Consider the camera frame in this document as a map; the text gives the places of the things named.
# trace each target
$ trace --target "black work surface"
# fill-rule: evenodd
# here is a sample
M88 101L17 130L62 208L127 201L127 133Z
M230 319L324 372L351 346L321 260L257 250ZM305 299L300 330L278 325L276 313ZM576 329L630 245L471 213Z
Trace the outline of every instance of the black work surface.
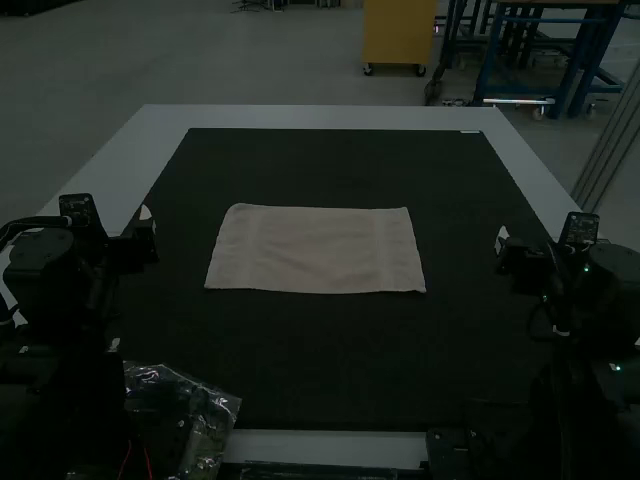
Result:
M122 279L125 358L243 398L239 427L421 430L526 400L543 347L494 241L546 238L484 135L192 129L149 193L161 261ZM409 209L427 294L203 287L235 203Z

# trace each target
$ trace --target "caster wheel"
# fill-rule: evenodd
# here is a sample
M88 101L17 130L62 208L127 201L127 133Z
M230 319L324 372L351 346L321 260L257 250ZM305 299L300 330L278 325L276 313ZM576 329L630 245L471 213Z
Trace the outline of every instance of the caster wheel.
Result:
M538 108L533 110L533 119L536 121L540 121L544 118L544 114L546 112L546 108L544 105L540 105Z
M592 103L591 105L589 105L587 107L586 117L587 117L587 120L593 120L594 118L596 118L596 105L595 105L595 103Z
M433 105L442 94L442 83L440 81L431 80L424 87L424 104L425 106Z

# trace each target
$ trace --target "gray floor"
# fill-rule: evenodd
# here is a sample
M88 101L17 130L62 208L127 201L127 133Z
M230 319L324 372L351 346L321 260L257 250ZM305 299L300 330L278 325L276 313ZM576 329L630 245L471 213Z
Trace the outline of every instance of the gray floor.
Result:
M425 79L409 70L362 75L360 10L231 15L230 3L86 0L0 18L0 224L37 211L146 103L421 104ZM620 58L635 48L630 35L614 42ZM445 79L445 95L469 96L475 71ZM592 122L505 113L570 188L602 110Z

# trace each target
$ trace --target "workbench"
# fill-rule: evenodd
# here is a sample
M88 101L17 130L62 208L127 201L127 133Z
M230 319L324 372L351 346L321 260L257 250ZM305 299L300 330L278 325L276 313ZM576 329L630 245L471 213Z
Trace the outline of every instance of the workbench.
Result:
M252 141L258 138L261 142ZM305 143L299 144L297 138L304 138ZM367 149L361 142L367 139L371 145L383 148L380 140L371 140L375 138L386 139L389 144L385 148L394 154L376 155L372 147ZM422 143L424 139L429 139L431 144ZM438 139L444 139L446 146L439 146ZM233 148L220 147L226 143ZM321 150L324 155L331 148L334 156L341 159L338 163L329 157L314 156L315 150ZM461 156L456 152L473 153ZM287 163L288 155L295 158L293 164ZM330 170L323 169L325 162L331 166ZM362 166L367 164L369 168L363 170ZM413 167L405 171L408 165ZM390 182L382 178L389 176ZM269 188L275 177L286 180L278 191L273 190L275 184ZM411 177L414 178L410 184L393 185L400 178ZM308 183L310 178L316 183ZM292 189L291 185L296 182L307 188ZM414 191L418 185L423 188L418 189L419 202L415 203L411 200L414 194L403 191ZM290 296L296 294L227 292L235 299L234 307L229 310L224 295L216 292L210 298L216 299L217 307L208 313L207 322L202 323L202 318L198 320L190 313L189 302L197 303L201 296L208 294L201 288L204 276L200 278L194 271L199 267L189 266L190 257L193 252L210 254L215 241L212 225L215 227L218 213L227 205L203 204L201 200L205 197L201 195L231 195L227 200L234 201L233 192L243 189L243 198L255 195L248 198L249 201L260 200L264 194L278 204L312 202L316 201L314 198L360 208L410 203L409 211L427 268L425 274L430 279L427 287L430 293L426 299L418 294L403 294L391 300L384 294L360 296L356 300L365 302L358 304L360 313L341 318L339 307L346 303L340 302L353 302L358 296L306 296L304 307ZM522 391L511 393L526 396L529 375L537 368L537 360L532 357L536 357L538 347L531 345L524 335L526 310L521 316L518 313L528 304L508 294L508 282L492 284L493 228L494 223L495 226L499 223L494 217L496 213L504 215L505 221L513 224L514 233L520 230L557 238L567 212L578 209L495 108L147 105L69 180L40 214L57 214L58 196L72 192L93 195L110 235L121 233L143 202L151 208L158 225L161 262L143 275L123 278L123 307L132 310L125 312L126 324L119 327L122 329L121 352L125 357L136 359L168 360L175 368L187 367L196 377L209 376L203 379L244 397L238 425L242 428L232 435L227 461L335 464L338 459L347 465L355 462L360 466L395 468L417 468L419 461L424 460L426 424L421 423L420 418L436 421L437 412L447 413L451 395L470 393L465 386L471 378L469 375L487 382L499 377L509 379L508 385L496 384L495 388L475 383L474 388L485 395L499 395L505 388L509 391L518 387ZM301 196L287 198L290 192ZM193 252L184 251L184 241ZM206 252L200 251L201 244L206 246ZM454 248L455 245L464 248L446 250L447 246ZM447 266L443 260L449 257L451 262ZM177 278L172 273L176 267L181 269ZM490 270L482 273L486 279L482 284L474 280L478 269ZM445 271L451 274L448 279L443 277ZM131 282L136 286L134 290L128 289ZM487 290L488 284L492 284L493 290ZM465 303L471 288L475 290L471 295L487 297L482 304ZM142 304L135 303L134 295L141 297ZM231 353L227 351L224 357L217 357L217 353L225 350L225 342L238 341L234 338L243 333L235 331L233 322L225 323L225 316L231 315L230 320L246 328L241 317L246 295L257 302L268 298L257 322L253 322L253 328L262 329L260 343L238 343ZM496 296L500 297L497 307ZM374 311L388 307L381 299L391 301L396 312L383 322L375 319ZM407 302L413 305L416 302L442 304L443 301L444 309L451 313L450 318L429 314L403 317ZM163 306L162 311L154 306L158 302ZM316 307L323 315L331 311L333 314L316 318ZM296 329L295 323L283 329L285 317L290 314L285 310L297 316L303 308L307 315L296 318L298 323L307 322L307 330ZM272 317L270 310L284 316ZM458 315L464 311L467 318L462 327ZM495 318L488 321L487 312L489 318L494 315ZM375 395L362 398L358 406L353 404L351 387L327 374L335 368L336 356L342 359L336 374L346 373L353 368L352 362L360 361L361 345L347 341L347 348L340 346L348 335L354 334L348 326L362 321L359 315L371 316L366 319L369 331L358 330L351 341L356 342L358 336L362 341L374 338L378 358L362 357L365 363L356 369L361 377L349 377L349 382L355 384L353 392L377 385ZM205 331L212 324L220 325L216 327L217 334ZM340 324L345 325L341 333L335 330ZM297 343L287 342L288 336L303 335L303 331L314 335L307 339L308 348L312 349L307 353L296 347ZM493 332L493 340L486 336L489 332ZM394 343L396 337L402 342L412 337L413 340L403 343L403 349ZM324 350L319 349L318 338L328 340ZM442 353L438 353L438 344L444 348ZM252 364L257 377L242 367L247 357L253 357L255 349L260 350ZM462 352L469 357L456 358ZM498 352L505 358L495 357ZM543 359L545 352L539 353ZM450 364L444 361L447 355L450 355ZM274 357L279 359L279 364L274 363ZM312 359L321 359L321 367L305 370L305 378L296 377L298 384L289 383L293 377L288 377L288 371L300 372L301 365ZM435 363L425 370L425 376L415 377L417 371L413 368L432 361ZM495 370L485 371L486 362L494 364ZM217 372L213 376L207 373L211 368ZM279 377L272 378L276 370ZM327 381L335 382L336 388L328 388ZM456 382L461 385L447 386ZM269 398L264 396L265 388ZM306 394L294 399L287 397L287 392L292 389L302 392L302 388ZM317 395L322 397L320 410L316 409ZM269 405L269 409L264 410L261 403ZM345 421L350 417L354 417L354 423ZM267 427L269 419L273 420L268 425L270 429L252 430ZM358 421L366 421L366 425L358 425ZM311 431L283 431L286 428ZM335 432L336 429L352 432ZM392 430L395 433L384 433Z

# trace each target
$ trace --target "towel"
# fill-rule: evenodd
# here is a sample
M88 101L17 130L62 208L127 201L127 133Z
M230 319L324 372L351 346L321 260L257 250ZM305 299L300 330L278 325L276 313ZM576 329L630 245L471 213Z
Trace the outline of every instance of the towel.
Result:
M426 292L406 208L268 207L226 213L205 288Z

